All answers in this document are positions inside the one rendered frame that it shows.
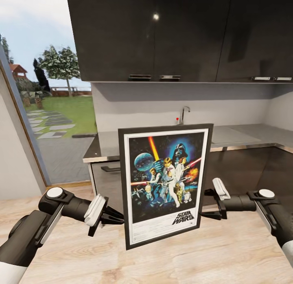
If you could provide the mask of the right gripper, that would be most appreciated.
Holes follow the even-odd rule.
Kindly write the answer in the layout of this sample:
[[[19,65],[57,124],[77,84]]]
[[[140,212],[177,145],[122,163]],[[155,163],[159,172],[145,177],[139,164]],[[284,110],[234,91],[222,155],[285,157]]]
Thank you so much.
[[[229,194],[230,199],[220,200],[216,189],[205,190],[205,196],[213,196],[218,204],[219,211],[200,212],[199,215],[216,220],[227,219],[227,211],[243,211],[243,205],[237,194]]]

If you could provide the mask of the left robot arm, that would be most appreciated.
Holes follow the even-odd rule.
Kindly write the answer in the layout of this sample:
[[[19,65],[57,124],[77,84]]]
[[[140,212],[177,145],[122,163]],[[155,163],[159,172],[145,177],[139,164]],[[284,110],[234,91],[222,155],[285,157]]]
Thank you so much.
[[[93,237],[102,224],[122,225],[124,215],[110,206],[108,198],[97,195],[92,201],[76,197],[61,187],[52,187],[42,196],[38,208],[22,217],[0,246],[0,284],[19,284],[28,266],[62,216],[90,226]]]

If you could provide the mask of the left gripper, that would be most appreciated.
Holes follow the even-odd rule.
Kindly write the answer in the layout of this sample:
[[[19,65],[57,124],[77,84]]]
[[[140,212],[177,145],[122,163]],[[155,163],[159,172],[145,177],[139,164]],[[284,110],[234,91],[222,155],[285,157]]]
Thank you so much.
[[[96,229],[101,221],[102,224],[111,224],[111,225],[122,225],[124,224],[124,215],[120,212],[116,211],[115,209],[111,208],[110,206],[107,207],[108,198],[104,198],[106,202],[103,205],[103,208],[95,222],[95,224],[90,227],[88,236],[93,237]],[[84,222],[85,218],[84,215],[89,209],[89,205],[92,201],[82,199],[81,203],[78,204],[77,210],[74,214],[74,219]]]

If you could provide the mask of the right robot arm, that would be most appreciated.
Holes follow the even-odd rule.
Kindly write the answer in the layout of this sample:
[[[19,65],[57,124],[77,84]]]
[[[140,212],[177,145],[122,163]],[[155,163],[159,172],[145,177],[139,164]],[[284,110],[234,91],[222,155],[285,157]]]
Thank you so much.
[[[268,189],[229,194],[221,179],[213,179],[215,189],[205,190],[213,196],[219,211],[200,212],[199,215],[216,220],[227,219],[227,211],[257,211],[293,268],[293,214],[282,206],[276,194]]]

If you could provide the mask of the poster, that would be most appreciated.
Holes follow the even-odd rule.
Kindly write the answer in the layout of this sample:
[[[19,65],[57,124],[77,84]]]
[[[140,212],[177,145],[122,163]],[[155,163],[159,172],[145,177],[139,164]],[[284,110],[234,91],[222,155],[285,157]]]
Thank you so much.
[[[200,228],[213,128],[118,128],[126,250]]]

